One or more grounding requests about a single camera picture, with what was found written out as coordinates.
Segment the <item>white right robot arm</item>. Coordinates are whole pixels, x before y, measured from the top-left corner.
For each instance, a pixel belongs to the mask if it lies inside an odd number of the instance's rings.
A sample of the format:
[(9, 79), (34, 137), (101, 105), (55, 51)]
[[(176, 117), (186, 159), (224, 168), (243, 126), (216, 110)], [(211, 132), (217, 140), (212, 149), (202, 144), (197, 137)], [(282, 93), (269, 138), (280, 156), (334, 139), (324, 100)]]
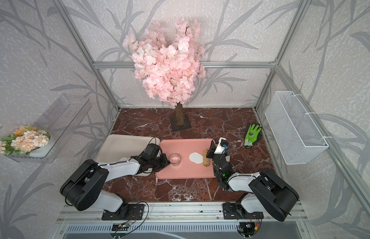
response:
[(211, 159), (213, 173), (224, 191), (244, 194), (235, 203), (223, 203), (224, 219), (263, 219), (267, 212), (283, 222), (299, 200), (299, 195), (289, 184), (266, 168), (252, 174), (235, 172), (227, 160), (228, 141), (221, 138), (211, 141), (206, 157)]

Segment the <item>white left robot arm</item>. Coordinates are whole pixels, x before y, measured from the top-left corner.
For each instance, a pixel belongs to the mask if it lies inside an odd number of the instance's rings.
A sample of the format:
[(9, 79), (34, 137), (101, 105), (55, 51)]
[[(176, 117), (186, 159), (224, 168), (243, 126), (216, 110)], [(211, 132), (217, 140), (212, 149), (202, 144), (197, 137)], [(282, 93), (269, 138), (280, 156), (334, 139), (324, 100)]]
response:
[(159, 172), (168, 165), (170, 161), (166, 154), (153, 143), (148, 144), (139, 155), (112, 163), (97, 163), (88, 159), (63, 183), (60, 194), (67, 205), (78, 211), (97, 208), (115, 213), (128, 204), (120, 196), (103, 190), (107, 182), (124, 176)]

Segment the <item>wooden rolling pin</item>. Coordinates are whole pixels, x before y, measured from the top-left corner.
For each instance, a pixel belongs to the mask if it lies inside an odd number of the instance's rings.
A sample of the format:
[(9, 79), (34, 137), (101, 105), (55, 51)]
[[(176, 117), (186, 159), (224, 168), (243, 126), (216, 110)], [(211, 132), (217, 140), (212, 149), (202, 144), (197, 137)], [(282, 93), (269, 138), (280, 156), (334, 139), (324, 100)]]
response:
[(207, 157), (208, 150), (204, 150), (203, 155), (203, 166), (208, 167), (210, 165), (210, 158)]

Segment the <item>pink silicone mat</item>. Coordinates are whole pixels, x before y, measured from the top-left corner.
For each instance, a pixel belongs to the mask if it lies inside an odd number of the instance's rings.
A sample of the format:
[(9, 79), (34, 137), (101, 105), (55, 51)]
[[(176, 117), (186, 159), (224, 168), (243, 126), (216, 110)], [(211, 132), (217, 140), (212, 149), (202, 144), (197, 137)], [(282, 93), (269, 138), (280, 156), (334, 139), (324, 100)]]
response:
[(168, 165), (156, 173), (158, 179), (195, 179), (195, 178), (213, 178), (213, 167), (205, 167), (203, 161), (200, 164), (191, 161), (189, 156), (192, 153), (203, 154), (210, 148), (213, 142), (210, 138), (204, 139), (165, 139), (160, 143), (160, 147), (167, 157), (173, 154), (180, 156), (180, 164), (174, 166)]

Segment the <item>white dough ball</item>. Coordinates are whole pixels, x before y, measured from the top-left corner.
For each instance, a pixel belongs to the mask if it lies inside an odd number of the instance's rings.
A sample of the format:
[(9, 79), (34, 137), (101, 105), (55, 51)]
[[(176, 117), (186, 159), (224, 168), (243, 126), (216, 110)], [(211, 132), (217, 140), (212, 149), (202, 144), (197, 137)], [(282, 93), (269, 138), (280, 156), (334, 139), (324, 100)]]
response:
[(203, 155), (198, 152), (193, 152), (189, 155), (189, 160), (196, 164), (203, 164)]

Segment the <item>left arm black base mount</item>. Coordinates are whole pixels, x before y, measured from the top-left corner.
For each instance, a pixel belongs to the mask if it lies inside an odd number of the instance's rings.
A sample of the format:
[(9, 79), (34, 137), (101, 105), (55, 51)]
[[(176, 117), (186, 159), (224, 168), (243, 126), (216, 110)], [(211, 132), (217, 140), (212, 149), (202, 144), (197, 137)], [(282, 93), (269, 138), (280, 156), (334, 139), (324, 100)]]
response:
[(121, 207), (116, 212), (109, 212), (105, 210), (102, 215), (103, 221), (115, 221), (115, 220), (142, 220), (145, 204), (143, 202), (130, 204), (127, 201), (123, 202)]

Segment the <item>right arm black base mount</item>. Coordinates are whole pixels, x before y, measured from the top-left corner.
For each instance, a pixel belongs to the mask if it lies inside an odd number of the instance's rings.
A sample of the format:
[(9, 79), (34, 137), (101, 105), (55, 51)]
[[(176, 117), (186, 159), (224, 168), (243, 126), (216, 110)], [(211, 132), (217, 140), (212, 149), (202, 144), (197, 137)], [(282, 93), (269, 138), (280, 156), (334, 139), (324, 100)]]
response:
[(243, 206), (242, 201), (245, 196), (253, 196), (253, 193), (244, 193), (235, 203), (225, 202), (222, 204), (223, 218), (225, 220), (239, 220), (239, 219), (258, 219), (264, 218), (263, 212), (247, 212)]

